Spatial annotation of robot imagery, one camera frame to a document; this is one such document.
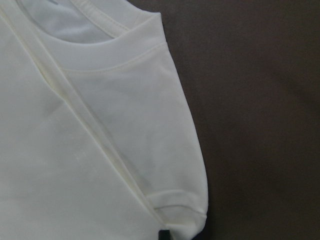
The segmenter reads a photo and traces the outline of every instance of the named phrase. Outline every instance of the neckline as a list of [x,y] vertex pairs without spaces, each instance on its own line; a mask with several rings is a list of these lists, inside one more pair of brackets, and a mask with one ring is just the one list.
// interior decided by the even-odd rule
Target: neckline
[[99,24],[103,24],[106,20],[104,16],[101,16],[101,13],[104,13],[116,24],[118,21],[110,16],[110,12],[113,12],[114,15],[121,13],[122,16],[136,16],[133,24],[130,22],[124,23],[128,28],[124,26],[126,31],[119,36],[97,43],[69,42],[48,34],[26,15],[28,13],[21,9],[21,6],[19,6],[21,3],[18,3],[18,1],[13,2],[16,3],[19,12],[24,15],[34,33],[65,71],[92,72],[111,69],[166,42],[161,14],[141,10],[126,0],[71,0],[73,4],[76,3],[80,12],[94,16],[94,20]]

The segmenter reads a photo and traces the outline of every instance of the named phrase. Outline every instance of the white t-shirt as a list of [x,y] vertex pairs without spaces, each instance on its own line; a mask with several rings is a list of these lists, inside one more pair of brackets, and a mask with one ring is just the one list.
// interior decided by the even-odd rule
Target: white t-shirt
[[160,13],[0,7],[0,239],[193,238],[206,172]]

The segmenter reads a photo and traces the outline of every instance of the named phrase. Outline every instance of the dark brown surface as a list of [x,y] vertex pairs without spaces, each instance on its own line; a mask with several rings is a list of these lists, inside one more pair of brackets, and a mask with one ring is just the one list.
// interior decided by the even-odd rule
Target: dark brown surface
[[320,239],[320,2],[130,0],[161,12],[196,125],[196,240]]

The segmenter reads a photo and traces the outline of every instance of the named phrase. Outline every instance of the folded t-shirt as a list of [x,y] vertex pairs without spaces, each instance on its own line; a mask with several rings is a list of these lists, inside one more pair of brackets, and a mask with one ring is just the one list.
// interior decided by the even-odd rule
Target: folded t-shirt
[[161,15],[1,1],[0,237],[190,240],[206,172]]

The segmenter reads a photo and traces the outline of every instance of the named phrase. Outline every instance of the cotton fabric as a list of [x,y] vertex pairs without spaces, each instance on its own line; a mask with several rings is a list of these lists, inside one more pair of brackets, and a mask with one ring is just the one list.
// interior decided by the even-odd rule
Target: cotton fabric
[[161,15],[122,0],[0,3],[0,236],[194,237],[206,173]]

